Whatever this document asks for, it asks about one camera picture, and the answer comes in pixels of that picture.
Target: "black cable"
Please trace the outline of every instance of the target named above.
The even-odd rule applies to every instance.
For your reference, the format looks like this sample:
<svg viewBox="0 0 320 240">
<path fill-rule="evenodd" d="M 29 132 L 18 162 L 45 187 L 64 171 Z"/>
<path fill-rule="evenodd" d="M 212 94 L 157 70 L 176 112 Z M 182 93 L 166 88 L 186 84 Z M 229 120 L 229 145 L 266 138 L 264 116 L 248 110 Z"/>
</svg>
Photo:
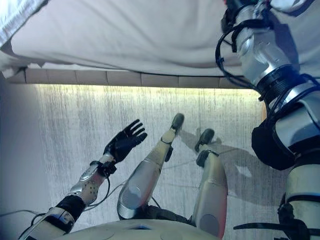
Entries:
<svg viewBox="0 0 320 240">
<path fill-rule="evenodd" d="M 34 214 L 34 215 L 39 214 L 39 212 L 36 212 L 36 211 L 27 210 L 27 209 L 21 209 L 21 210 L 11 211 L 11 212 L 7 212 L 7 213 L 4 213 L 4 214 L 1 214 L 0 218 L 8 216 L 8 215 L 12 215 L 12 214 L 21 213 L 21 212 L 26 212 L 26 213 L 30 213 L 30 214 Z"/>
<path fill-rule="evenodd" d="M 157 206 L 158 208 L 161 208 L 160 205 L 159 205 L 159 203 L 155 200 L 155 198 L 154 198 L 153 196 L 151 197 L 151 199 L 154 201 L 154 203 L 156 204 L 156 206 Z"/>
<path fill-rule="evenodd" d="M 35 215 L 35 216 L 32 218 L 32 220 L 31 220 L 30 227 L 32 227 L 32 226 L 35 224 L 36 218 L 38 218 L 38 217 L 40 217 L 40 216 L 43 216 L 43 215 L 45 215 L 45 213 L 39 213 L 39 214 Z"/>
<path fill-rule="evenodd" d="M 224 58 L 221 57 L 221 44 L 223 42 L 226 42 L 225 38 L 230 33 L 232 33 L 235 30 L 238 30 L 238 29 L 239 29 L 238 26 L 234 26 L 229 31 L 227 31 L 226 33 L 224 33 L 220 37 L 220 39 L 219 39 L 219 41 L 218 41 L 218 43 L 216 45 L 216 48 L 215 48 L 215 62 L 216 62 L 216 65 L 218 66 L 218 68 L 223 72 L 223 74 L 227 78 L 227 80 L 230 81 L 232 84 L 234 84 L 234 85 L 236 85 L 238 87 L 241 87 L 241 88 L 253 89 L 253 90 L 256 90 L 258 92 L 257 88 L 253 84 L 251 84 L 251 83 L 249 83 L 249 82 L 247 82 L 247 81 L 245 81 L 245 80 L 243 80 L 243 79 L 241 79 L 241 78 L 239 78 L 237 76 L 234 76 L 230 72 L 226 71 L 225 68 L 224 68 L 224 64 L 223 64 Z"/>
</svg>

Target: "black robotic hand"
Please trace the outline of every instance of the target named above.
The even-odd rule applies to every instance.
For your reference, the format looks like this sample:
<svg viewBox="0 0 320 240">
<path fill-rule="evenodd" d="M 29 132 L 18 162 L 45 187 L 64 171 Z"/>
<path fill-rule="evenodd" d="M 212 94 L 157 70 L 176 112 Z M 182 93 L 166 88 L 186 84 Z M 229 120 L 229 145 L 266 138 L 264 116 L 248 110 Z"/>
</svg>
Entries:
<svg viewBox="0 0 320 240">
<path fill-rule="evenodd" d="M 103 154 L 110 153 L 116 163 L 123 161 L 130 151 L 142 143 L 147 134 L 141 128 L 143 124 L 139 119 L 132 122 L 125 129 L 120 131 L 104 148 Z"/>
</svg>

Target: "white bed sheet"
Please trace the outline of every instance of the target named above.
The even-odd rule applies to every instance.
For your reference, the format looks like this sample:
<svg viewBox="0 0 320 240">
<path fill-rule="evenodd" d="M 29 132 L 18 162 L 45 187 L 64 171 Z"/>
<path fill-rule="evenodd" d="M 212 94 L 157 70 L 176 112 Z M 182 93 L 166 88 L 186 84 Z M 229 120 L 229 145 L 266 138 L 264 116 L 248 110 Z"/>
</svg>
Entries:
<svg viewBox="0 0 320 240">
<path fill-rule="evenodd" d="M 32 16 L 45 0 L 0 1 L 0 47 Z"/>
<path fill-rule="evenodd" d="M 297 17 L 275 12 L 279 46 L 301 72 L 320 76 L 320 1 Z M 16 55 L 54 63 L 217 76 L 222 0 L 51 0 L 11 40 Z M 240 62 L 226 45 L 228 69 Z"/>
</svg>

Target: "floor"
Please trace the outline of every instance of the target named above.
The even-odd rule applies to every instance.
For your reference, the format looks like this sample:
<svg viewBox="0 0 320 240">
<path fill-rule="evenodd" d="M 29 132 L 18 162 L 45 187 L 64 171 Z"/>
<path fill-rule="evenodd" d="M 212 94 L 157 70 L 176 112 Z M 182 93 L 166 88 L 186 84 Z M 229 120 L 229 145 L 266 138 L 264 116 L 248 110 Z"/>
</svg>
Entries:
<svg viewBox="0 0 320 240">
<path fill-rule="evenodd" d="M 277 208 L 287 171 L 262 164 L 251 149 L 251 131 L 263 107 L 251 90 L 79 85 L 10 85 L 1 81 L 0 214 L 18 209 L 47 211 L 57 204 L 108 141 L 139 118 L 146 141 L 117 165 L 111 189 L 126 180 L 148 154 L 176 113 L 183 130 L 154 191 L 162 208 L 189 218 L 202 169 L 193 148 L 201 131 L 215 130 L 212 149 L 220 153 L 227 183 L 225 240 L 271 240 L 281 232 L 233 230 L 249 222 L 278 222 Z M 74 230 L 118 220 L 118 188 L 101 206 L 85 212 Z M 100 188 L 99 199 L 107 191 Z M 16 239 L 32 215 L 0 218 L 0 238 Z"/>
</svg>

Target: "humanoid robot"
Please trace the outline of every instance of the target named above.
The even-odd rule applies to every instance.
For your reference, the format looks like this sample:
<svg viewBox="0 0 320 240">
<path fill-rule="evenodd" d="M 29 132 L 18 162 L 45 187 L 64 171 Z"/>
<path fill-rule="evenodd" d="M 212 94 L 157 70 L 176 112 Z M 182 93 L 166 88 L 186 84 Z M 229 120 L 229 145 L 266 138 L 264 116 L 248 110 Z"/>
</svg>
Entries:
<svg viewBox="0 0 320 240">
<path fill-rule="evenodd" d="M 215 52 L 217 66 L 229 81 L 256 90 L 265 102 L 267 118 L 252 132 L 257 157 L 277 170 L 292 168 L 278 209 L 279 223 L 247 223 L 234 229 L 274 229 L 283 231 L 290 240 L 320 240 L 320 84 L 295 70 L 277 47 L 273 23 L 268 18 L 270 1 L 225 2 L 227 10 L 221 21 L 224 34 Z M 225 38 L 231 33 L 232 42 L 227 42 Z M 246 79 L 224 68 L 220 52 L 223 42 L 238 54 Z M 19 239 L 221 239 L 228 187 L 224 167 L 208 147 L 214 136 L 211 129 L 202 133 L 195 146 L 199 153 L 196 163 L 203 168 L 203 175 L 191 218 L 149 205 L 162 166 L 171 156 L 171 144 L 184 122 L 180 113 L 124 184 L 117 203 L 120 221 L 69 233 L 85 208 L 97 206 L 93 202 L 98 188 L 105 179 L 109 181 L 115 165 L 146 138 L 138 122 L 119 132 L 69 194 Z"/>
</svg>

